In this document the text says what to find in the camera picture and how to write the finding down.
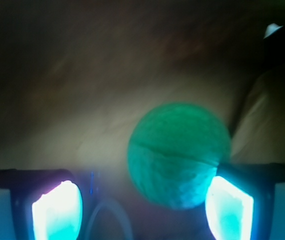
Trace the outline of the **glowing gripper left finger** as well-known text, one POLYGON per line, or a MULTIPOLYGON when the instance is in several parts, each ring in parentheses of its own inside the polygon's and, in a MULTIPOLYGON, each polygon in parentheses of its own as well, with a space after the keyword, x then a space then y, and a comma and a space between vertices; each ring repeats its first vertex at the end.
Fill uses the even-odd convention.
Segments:
POLYGON ((76 240, 83 200, 65 169, 0 169, 0 240, 76 240))

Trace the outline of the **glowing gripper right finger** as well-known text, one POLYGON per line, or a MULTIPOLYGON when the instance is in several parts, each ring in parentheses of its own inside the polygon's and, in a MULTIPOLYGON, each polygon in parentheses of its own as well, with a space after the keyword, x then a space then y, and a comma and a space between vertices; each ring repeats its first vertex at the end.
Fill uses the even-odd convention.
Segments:
POLYGON ((220 164, 205 212, 216 240, 285 240, 285 163, 220 164))

